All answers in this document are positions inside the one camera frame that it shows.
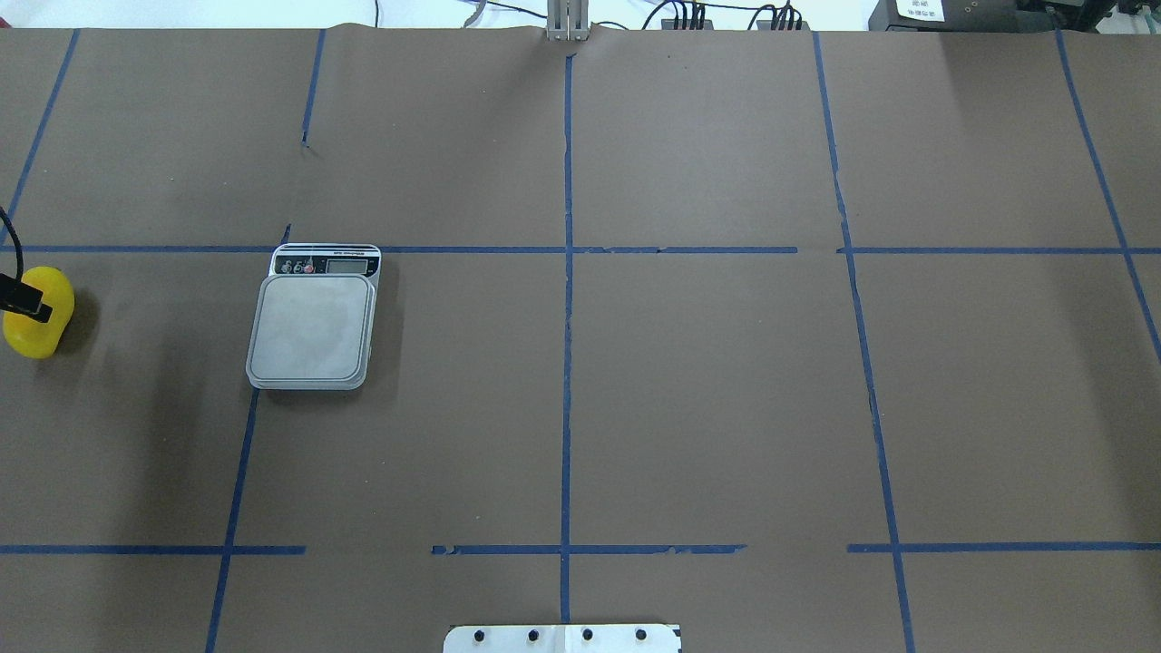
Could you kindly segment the yellow mango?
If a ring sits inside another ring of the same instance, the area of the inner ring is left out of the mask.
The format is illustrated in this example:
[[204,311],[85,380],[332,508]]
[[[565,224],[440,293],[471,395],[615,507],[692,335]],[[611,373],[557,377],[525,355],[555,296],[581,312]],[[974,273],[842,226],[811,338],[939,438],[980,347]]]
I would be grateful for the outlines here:
[[63,332],[75,309],[75,293],[62,270],[53,266],[34,266],[26,271],[24,284],[43,294],[43,306],[51,309],[45,322],[30,316],[3,311],[5,342],[20,356],[46,359],[55,354]]

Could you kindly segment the silver digital kitchen scale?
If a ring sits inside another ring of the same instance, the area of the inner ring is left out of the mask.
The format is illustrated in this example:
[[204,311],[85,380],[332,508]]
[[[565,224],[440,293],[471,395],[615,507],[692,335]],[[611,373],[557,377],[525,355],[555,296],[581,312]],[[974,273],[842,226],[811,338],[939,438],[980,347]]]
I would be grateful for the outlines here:
[[259,288],[245,372],[258,390],[356,390],[365,383],[382,251],[290,241]]

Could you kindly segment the aluminium frame post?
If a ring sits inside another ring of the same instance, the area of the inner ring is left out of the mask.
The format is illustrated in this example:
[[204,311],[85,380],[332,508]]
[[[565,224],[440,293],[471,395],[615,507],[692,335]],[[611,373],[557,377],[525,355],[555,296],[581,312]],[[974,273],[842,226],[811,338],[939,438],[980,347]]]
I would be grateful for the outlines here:
[[549,0],[546,3],[546,36],[553,42],[579,42],[590,38],[587,0]]

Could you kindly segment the white pedestal column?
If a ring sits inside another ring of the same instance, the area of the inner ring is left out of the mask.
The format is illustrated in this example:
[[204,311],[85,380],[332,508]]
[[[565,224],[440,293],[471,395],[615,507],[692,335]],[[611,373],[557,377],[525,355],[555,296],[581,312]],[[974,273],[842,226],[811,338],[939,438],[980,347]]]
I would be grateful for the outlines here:
[[682,652],[678,625],[659,623],[463,625],[444,652]]

